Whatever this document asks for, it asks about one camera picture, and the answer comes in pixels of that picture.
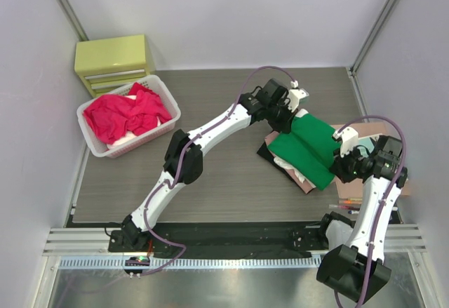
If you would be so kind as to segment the black t shirt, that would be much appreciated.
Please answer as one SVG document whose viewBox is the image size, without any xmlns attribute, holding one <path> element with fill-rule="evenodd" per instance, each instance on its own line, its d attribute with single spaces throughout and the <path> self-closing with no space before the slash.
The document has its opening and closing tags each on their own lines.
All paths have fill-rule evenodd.
<svg viewBox="0 0 449 308">
<path fill-rule="evenodd" d="M 257 150 L 257 155 L 259 157 L 261 157 L 262 159 L 264 159 L 266 162 L 268 162 L 271 166 L 273 166 L 275 169 L 277 169 L 277 171 L 279 171 L 280 173 L 282 173 L 284 176 L 286 176 L 291 182 L 293 182 L 294 184 L 296 184 L 298 187 L 301 187 L 301 185 L 299 184 L 299 182 L 294 179 L 293 177 L 291 177 L 289 175 L 289 173 L 287 172 L 286 169 L 278 166 L 275 162 L 274 162 L 274 156 L 270 153 L 270 151 L 267 149 L 267 145 L 265 142 L 263 142 L 260 146 L 260 148 Z"/>
</svg>

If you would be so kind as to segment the green t shirt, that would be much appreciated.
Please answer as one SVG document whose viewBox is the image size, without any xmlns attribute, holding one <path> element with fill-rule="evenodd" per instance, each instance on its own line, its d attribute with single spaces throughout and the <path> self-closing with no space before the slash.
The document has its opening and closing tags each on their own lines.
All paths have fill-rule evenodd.
<svg viewBox="0 0 449 308">
<path fill-rule="evenodd" d="M 341 144 L 333 139 L 335 129 L 311 114 L 295 117 L 291 132 L 279 133 L 267 145 L 277 157 L 296 168 L 319 190 L 327 188 L 335 175 L 330 172 L 334 151 Z"/>
</svg>

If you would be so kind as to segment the pink t shirt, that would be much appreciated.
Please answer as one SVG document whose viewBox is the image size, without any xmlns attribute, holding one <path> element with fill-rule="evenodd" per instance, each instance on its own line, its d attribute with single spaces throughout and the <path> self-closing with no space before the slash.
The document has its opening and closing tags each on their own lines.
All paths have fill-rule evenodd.
<svg viewBox="0 0 449 308">
<path fill-rule="evenodd" d="M 313 189 L 315 189 L 316 188 L 316 186 L 312 183 L 312 182 L 310 182 L 308 179 L 307 179 L 307 181 L 305 182 L 305 184 L 304 185 L 302 185 L 301 187 L 299 187 L 305 194 L 308 194 L 308 193 L 310 193 L 310 191 L 312 191 Z"/>
</svg>

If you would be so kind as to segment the white plastic laundry basket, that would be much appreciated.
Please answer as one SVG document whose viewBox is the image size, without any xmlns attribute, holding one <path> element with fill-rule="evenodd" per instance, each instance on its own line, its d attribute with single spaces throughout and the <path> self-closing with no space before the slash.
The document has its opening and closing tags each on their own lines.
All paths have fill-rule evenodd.
<svg viewBox="0 0 449 308">
<path fill-rule="evenodd" d="M 100 141 L 94 134 L 91 127 L 88 125 L 86 118 L 83 115 L 84 110 L 88 108 L 98 98 L 89 100 L 88 102 L 85 102 L 78 107 L 76 115 L 84 139 L 88 145 L 88 148 L 90 149 L 90 151 L 94 156 L 100 158 L 102 157 L 116 158 L 118 156 L 121 156 L 122 154 L 125 154 L 130 150 L 133 150 L 139 147 L 140 145 L 143 145 L 144 143 L 149 142 L 150 140 L 154 140 L 157 137 L 160 137 L 168 133 L 169 131 L 173 130 L 176 122 L 180 119 L 181 111 L 178 106 L 178 103 L 176 102 L 175 98 L 173 97 L 173 95 L 171 94 L 165 83 L 162 82 L 162 80 L 157 75 L 150 74 L 148 76 L 138 79 L 136 82 L 152 90 L 154 93 L 160 96 L 164 107 L 168 110 L 168 112 L 172 116 L 172 119 L 170 121 L 161 124 L 160 126 L 156 127 L 153 130 L 150 130 L 140 136 L 137 136 L 136 138 L 133 138 L 132 140 L 123 143 L 122 145 L 119 145 L 113 149 L 108 149 L 107 145 L 102 141 Z"/>
</svg>

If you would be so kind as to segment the white t shirt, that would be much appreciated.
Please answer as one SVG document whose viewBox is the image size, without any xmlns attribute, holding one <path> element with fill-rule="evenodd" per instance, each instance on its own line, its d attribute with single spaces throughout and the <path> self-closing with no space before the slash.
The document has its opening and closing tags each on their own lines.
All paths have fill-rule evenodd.
<svg viewBox="0 0 449 308">
<path fill-rule="evenodd" d="M 303 117 L 304 115 L 308 114 L 309 112 L 305 109 L 301 109 L 295 116 L 297 117 Z M 282 158 L 278 157 L 276 154 L 272 153 L 272 156 L 274 157 L 274 163 L 284 169 L 287 174 L 293 179 L 296 184 L 299 186 L 302 186 L 307 181 L 306 177 L 301 174 L 301 172 L 296 169 L 292 164 L 288 163 L 287 161 L 283 160 Z"/>
</svg>

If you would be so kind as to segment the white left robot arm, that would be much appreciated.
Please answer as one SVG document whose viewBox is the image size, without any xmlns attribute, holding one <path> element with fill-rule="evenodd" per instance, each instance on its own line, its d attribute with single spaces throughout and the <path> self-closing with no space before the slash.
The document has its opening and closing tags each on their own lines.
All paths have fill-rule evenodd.
<svg viewBox="0 0 449 308">
<path fill-rule="evenodd" d="M 155 186 L 142 204 L 121 223 L 121 242 L 139 252 L 149 243 L 149 231 L 173 197 L 195 182 L 203 172 L 203 159 L 209 151 L 234 133 L 259 121 L 274 130 L 289 133 L 307 91 L 292 81 L 286 88 L 270 79 L 250 93 L 241 93 L 223 113 L 205 125 L 189 132 L 177 130 L 170 141 L 163 170 Z"/>
</svg>

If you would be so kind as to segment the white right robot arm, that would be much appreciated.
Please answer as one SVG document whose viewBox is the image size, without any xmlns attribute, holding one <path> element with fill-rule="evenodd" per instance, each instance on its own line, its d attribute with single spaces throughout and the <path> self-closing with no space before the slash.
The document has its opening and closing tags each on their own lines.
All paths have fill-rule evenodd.
<svg viewBox="0 0 449 308">
<path fill-rule="evenodd" d="M 316 279 L 357 307 L 382 289 L 391 276 L 384 264 L 384 242 L 391 212 L 408 179 L 402 153 L 403 143 L 388 135 L 379 136 L 367 156 L 357 146 L 346 154 L 335 150 L 330 170 L 343 183 L 362 180 L 362 204 L 354 222 L 336 212 L 323 216 L 316 240 L 329 251 Z"/>
</svg>

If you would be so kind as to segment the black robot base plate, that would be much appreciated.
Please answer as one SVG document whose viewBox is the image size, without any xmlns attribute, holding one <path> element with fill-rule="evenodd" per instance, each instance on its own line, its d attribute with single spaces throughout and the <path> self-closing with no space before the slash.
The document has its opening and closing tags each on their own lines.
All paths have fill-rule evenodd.
<svg viewBox="0 0 449 308">
<path fill-rule="evenodd" d="M 319 222 L 174 222 L 158 223 L 154 233 L 163 240 L 186 245 L 187 252 L 217 248 L 278 247 L 298 252 L 328 247 Z M 130 224 L 113 229 L 109 235 L 109 252 L 145 252 L 148 247 L 161 254 L 172 248 L 158 241 L 150 232 L 132 229 Z"/>
</svg>

